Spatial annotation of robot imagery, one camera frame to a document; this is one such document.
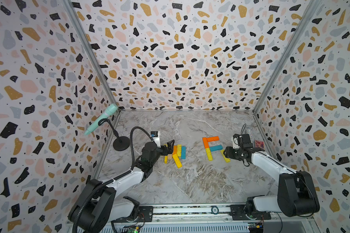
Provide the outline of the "yellow-green block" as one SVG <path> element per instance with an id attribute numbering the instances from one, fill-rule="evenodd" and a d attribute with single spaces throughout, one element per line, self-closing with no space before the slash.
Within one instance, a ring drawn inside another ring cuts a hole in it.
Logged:
<path id="1" fill-rule="evenodd" d="M 205 152 L 207 154 L 208 160 L 212 161 L 213 160 L 213 156 L 212 156 L 212 152 L 211 152 L 210 148 L 205 148 Z"/>

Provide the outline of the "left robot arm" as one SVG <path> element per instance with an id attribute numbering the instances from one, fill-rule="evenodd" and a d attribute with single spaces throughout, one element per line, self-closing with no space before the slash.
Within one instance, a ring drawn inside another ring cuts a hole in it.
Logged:
<path id="1" fill-rule="evenodd" d="M 121 197 L 121 194 L 145 181 L 160 157 L 173 154 L 174 145 L 174 140 L 160 147 L 150 141 L 134 161 L 133 169 L 108 181 L 92 179 L 87 182 L 68 215 L 73 223 L 72 232 L 76 233 L 80 228 L 85 233 L 98 233 L 108 222 L 120 218 L 135 219 L 140 203 L 128 196 Z"/>

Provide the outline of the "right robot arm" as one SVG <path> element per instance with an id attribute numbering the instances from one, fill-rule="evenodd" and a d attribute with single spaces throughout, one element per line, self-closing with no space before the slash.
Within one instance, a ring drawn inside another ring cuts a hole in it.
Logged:
<path id="1" fill-rule="evenodd" d="M 287 217 L 310 217 L 320 211 L 312 176 L 284 165 L 262 148 L 253 147 L 248 134 L 234 134 L 232 146 L 226 147 L 223 154 L 226 158 L 261 168 L 278 186 L 277 195 L 247 199 L 244 212 L 248 217 L 264 212 L 283 213 Z"/>

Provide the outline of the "yellow block front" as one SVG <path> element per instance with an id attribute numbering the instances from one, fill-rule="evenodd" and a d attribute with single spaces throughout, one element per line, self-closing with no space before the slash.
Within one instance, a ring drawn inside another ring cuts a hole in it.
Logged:
<path id="1" fill-rule="evenodd" d="M 178 155 L 177 154 L 173 154 L 172 156 L 173 156 L 173 159 L 175 161 L 175 164 L 176 164 L 177 168 L 178 169 L 181 168 L 182 167 L 182 163 L 181 163 Z"/>

